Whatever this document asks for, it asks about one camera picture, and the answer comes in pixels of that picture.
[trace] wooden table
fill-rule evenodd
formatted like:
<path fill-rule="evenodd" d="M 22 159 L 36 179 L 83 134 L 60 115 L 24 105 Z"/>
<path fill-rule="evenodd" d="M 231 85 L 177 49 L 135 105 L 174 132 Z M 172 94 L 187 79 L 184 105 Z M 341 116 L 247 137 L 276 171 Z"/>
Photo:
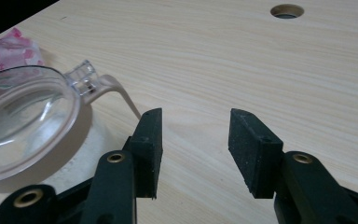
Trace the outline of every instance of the wooden table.
<path fill-rule="evenodd" d="M 163 108 L 158 198 L 138 200 L 139 223 L 277 223 L 227 150 L 230 108 L 358 191 L 358 1 L 295 0 L 305 13 L 292 20 L 270 15 L 281 3 L 61 0 L 17 27 L 46 65 L 88 59 L 141 112 Z M 136 117 L 114 93 L 93 108 L 121 147 Z"/>

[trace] pink object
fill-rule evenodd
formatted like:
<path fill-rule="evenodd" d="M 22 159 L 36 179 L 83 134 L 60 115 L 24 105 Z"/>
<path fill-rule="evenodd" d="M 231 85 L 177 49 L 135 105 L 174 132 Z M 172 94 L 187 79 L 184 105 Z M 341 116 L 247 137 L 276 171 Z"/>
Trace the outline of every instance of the pink object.
<path fill-rule="evenodd" d="M 13 28 L 0 39 L 0 71 L 24 66 L 43 65 L 39 47 L 34 41 L 21 36 L 21 31 Z"/>

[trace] black clamp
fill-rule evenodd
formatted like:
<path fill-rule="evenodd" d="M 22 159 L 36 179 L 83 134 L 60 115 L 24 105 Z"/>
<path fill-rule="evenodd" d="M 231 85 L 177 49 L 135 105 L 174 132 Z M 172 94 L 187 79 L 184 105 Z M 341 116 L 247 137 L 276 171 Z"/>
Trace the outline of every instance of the black clamp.
<path fill-rule="evenodd" d="M 123 149 L 101 156 L 93 178 L 59 195 L 48 185 L 12 193 L 0 204 L 0 223 L 137 223 L 136 198 L 157 195 L 161 116 L 160 108 L 144 113 Z"/>
<path fill-rule="evenodd" d="M 272 199 L 281 224 L 358 224 L 358 193 L 341 187 L 310 154 L 283 141 L 255 115 L 232 109 L 228 150 L 254 198 Z"/>

